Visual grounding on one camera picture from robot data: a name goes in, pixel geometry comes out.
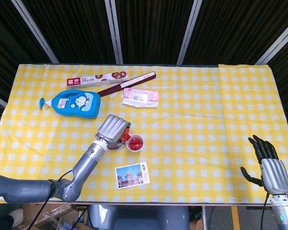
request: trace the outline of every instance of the robotic hand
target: robotic hand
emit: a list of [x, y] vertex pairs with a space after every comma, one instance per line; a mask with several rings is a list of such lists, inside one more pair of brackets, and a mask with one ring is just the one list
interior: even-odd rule
[[260, 164], [261, 179], [251, 177], [244, 167], [243, 176], [258, 186], [263, 186], [273, 198], [270, 200], [275, 220], [280, 230], [288, 230], [288, 175], [281, 160], [278, 159], [274, 146], [253, 135], [249, 141], [253, 144], [255, 154]]
[[40, 203], [51, 197], [65, 202], [75, 201], [81, 193], [83, 184], [97, 166], [105, 152], [118, 149], [125, 144], [120, 139], [130, 123], [114, 115], [109, 115], [95, 137], [96, 140], [76, 163], [73, 180], [15, 180], [0, 176], [0, 196], [11, 204]]

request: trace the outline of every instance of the blue pump nozzle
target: blue pump nozzle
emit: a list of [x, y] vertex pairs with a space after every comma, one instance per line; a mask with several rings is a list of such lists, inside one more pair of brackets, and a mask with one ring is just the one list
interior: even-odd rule
[[42, 97], [42, 98], [39, 100], [39, 109], [40, 109], [40, 110], [42, 110], [44, 104], [45, 104], [45, 99]]

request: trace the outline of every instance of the yellow checkered tablecloth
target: yellow checkered tablecloth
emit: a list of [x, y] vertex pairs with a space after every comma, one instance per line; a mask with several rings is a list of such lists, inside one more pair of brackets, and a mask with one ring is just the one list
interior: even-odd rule
[[[66, 89], [67, 78], [118, 70], [130, 77], [155, 71], [155, 80], [137, 88], [159, 91], [159, 107], [124, 105], [123, 92], [117, 92], [102, 98], [97, 119], [38, 108], [41, 97], [52, 99]], [[240, 172], [244, 166], [260, 177], [247, 140], [252, 134], [274, 144], [288, 171], [288, 126], [268, 66], [20, 65], [0, 123], [0, 174], [58, 179], [77, 163], [109, 114], [130, 121], [131, 133], [142, 135], [145, 146], [138, 153], [127, 148], [108, 151], [78, 201], [263, 203], [263, 188]], [[115, 167], [142, 161], [147, 162], [151, 183], [118, 190]]]

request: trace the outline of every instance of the red candy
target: red candy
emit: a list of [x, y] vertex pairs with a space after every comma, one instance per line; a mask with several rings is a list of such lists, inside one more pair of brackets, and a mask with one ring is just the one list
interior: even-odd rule
[[142, 148], [142, 146], [143, 146], [143, 143], [136, 138], [133, 138], [129, 143], [129, 147], [131, 150], [139, 150]]

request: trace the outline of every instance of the cartoon character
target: cartoon character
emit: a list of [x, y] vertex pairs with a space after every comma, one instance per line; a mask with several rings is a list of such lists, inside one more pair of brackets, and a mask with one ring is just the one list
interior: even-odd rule
[[79, 98], [76, 98], [76, 104], [77, 106], [81, 107], [85, 104], [86, 98], [81, 96]]

